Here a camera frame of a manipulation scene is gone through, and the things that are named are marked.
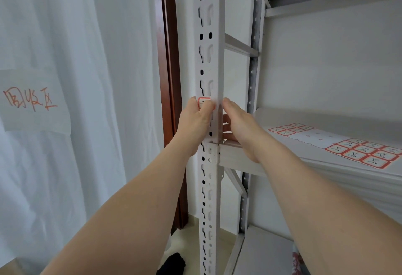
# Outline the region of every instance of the wooden door frame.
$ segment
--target wooden door frame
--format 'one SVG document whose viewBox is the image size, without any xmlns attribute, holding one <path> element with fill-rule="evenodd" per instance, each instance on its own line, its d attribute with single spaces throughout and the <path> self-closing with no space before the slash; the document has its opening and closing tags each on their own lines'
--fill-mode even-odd
<svg viewBox="0 0 402 275">
<path fill-rule="evenodd" d="M 155 0 L 155 12 L 163 137 L 166 146 L 177 131 L 182 110 L 176 0 Z M 187 222 L 187 181 L 186 173 L 184 173 L 172 230 L 182 229 Z"/>
</svg>

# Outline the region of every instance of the hand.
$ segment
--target hand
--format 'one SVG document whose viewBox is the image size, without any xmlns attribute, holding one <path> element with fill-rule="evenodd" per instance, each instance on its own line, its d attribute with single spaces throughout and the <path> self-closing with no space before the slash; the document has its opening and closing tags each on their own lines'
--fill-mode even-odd
<svg viewBox="0 0 402 275">
<path fill-rule="evenodd" d="M 223 107 L 227 113 L 224 115 L 223 122 L 228 123 L 223 126 L 223 131 L 232 131 L 232 133 L 224 133 L 223 138 L 238 141 L 246 156 L 255 163 L 259 163 L 255 154 L 255 144 L 268 135 L 267 132 L 258 125 L 251 114 L 242 110 L 229 98 L 224 98 Z"/>
<path fill-rule="evenodd" d="M 174 138 L 182 141 L 192 156 L 197 152 L 199 144 L 207 134 L 214 109 L 215 103 L 211 100 L 206 100 L 199 109 L 197 100 L 192 97 L 181 111 Z"/>
</svg>

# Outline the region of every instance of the white curtain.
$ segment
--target white curtain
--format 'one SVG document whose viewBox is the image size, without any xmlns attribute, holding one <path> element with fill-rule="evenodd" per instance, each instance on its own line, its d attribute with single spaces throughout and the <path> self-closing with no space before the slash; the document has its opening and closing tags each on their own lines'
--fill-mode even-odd
<svg viewBox="0 0 402 275">
<path fill-rule="evenodd" d="M 0 266 L 39 273 L 163 147 L 155 28 L 153 0 L 0 0 L 0 73 L 57 75 L 72 126 L 0 124 Z"/>
</svg>

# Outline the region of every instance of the forearm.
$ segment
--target forearm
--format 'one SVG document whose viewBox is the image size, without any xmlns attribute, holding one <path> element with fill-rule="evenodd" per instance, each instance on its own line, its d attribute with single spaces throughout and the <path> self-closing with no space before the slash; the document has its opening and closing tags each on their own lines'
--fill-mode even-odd
<svg viewBox="0 0 402 275">
<path fill-rule="evenodd" d="M 397 222 L 320 176 L 268 134 L 256 140 L 254 152 L 313 275 L 399 272 Z"/>
<path fill-rule="evenodd" d="M 155 274 L 190 153 L 178 139 L 114 194 L 43 272 Z"/>
</svg>

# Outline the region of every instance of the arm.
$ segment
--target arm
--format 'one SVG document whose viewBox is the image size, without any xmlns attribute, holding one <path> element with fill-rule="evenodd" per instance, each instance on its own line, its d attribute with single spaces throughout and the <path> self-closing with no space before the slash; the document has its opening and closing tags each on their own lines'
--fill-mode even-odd
<svg viewBox="0 0 402 275">
<path fill-rule="evenodd" d="M 312 275 L 400 274 L 402 226 L 306 166 L 237 104 L 224 99 L 224 138 L 261 163 Z"/>
<path fill-rule="evenodd" d="M 115 193 L 42 275 L 156 273 L 173 223 L 184 170 L 209 127 L 214 104 L 191 98 L 172 141 Z"/>
</svg>

